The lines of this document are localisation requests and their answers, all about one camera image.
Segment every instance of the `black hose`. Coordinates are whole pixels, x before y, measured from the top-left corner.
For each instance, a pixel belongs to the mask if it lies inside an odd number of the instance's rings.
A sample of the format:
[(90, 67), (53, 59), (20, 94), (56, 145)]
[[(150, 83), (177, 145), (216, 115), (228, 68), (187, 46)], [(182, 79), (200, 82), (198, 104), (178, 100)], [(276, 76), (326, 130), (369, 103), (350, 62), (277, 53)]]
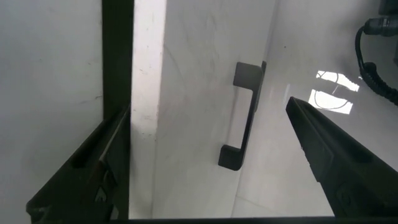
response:
[(398, 91), (395, 88), (391, 88), (383, 81), (379, 74), (377, 74), (376, 64), (373, 62), (363, 62), (362, 52), (361, 52), (361, 36), (364, 27), (359, 28), (355, 36), (355, 52), (358, 59), (359, 71), (361, 73), (362, 79), (378, 95), (381, 95), (393, 102), (398, 106)]

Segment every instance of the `black door handle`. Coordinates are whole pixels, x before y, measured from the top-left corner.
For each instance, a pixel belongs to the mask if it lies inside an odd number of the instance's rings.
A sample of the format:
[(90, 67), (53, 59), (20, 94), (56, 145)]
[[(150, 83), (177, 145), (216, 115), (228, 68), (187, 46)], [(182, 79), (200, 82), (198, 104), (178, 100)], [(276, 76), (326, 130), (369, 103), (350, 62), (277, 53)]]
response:
[(254, 113), (259, 103), (262, 81), (266, 71), (266, 62), (261, 67), (238, 62), (235, 69), (234, 86), (252, 90), (248, 119), (244, 128), (241, 148), (223, 145), (218, 159), (218, 165), (231, 170), (239, 170), (243, 165), (244, 155), (248, 147), (251, 125)]

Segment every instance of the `dark edge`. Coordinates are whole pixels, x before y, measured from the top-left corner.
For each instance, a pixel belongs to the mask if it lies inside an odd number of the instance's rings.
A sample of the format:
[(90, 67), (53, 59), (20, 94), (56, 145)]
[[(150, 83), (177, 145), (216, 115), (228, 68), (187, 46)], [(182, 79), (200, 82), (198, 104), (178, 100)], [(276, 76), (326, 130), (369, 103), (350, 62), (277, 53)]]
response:
[[(109, 119), (131, 103), (133, 18), (134, 0), (102, 0), (104, 119)], [(123, 124), (122, 136), (129, 149), (130, 114)], [(127, 165), (123, 166), (123, 176), (114, 196), (120, 220), (127, 220), (129, 213), (130, 151), (125, 153), (122, 159)]]

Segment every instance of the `black plastic part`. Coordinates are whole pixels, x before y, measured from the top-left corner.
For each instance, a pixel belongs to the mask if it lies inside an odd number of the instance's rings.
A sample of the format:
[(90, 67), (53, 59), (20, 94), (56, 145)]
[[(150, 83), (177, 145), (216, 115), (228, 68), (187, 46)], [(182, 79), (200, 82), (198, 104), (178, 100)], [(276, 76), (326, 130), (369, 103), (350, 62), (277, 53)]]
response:
[(363, 32), (367, 35), (392, 37), (398, 34), (398, 16), (368, 19)]
[(397, 217), (398, 173), (309, 103), (286, 112), (336, 217)]
[(262, 62), (261, 67), (238, 62), (235, 69), (234, 86), (252, 90), (252, 98), (249, 108), (248, 120), (244, 128), (241, 148), (224, 145), (221, 148), (218, 165), (231, 169), (239, 170), (243, 165), (244, 155), (248, 147), (251, 125), (254, 119), (254, 113), (257, 111), (259, 103), (262, 81), (266, 71), (266, 62)]
[(128, 219), (130, 111), (104, 120), (27, 203), (32, 223)]
[(391, 16), (398, 14), (398, 1), (381, 0), (379, 6), (379, 14), (383, 16)]

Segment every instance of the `white tile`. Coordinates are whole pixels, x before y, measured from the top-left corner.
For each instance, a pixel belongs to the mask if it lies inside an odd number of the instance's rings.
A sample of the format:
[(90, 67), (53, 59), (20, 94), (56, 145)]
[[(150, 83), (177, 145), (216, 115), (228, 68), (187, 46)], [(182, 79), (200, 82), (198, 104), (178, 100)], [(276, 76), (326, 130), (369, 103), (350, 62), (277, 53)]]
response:
[(281, 214), (272, 212), (267, 208), (256, 205), (240, 197), (235, 198), (233, 218), (254, 218), (254, 217), (281, 217)]

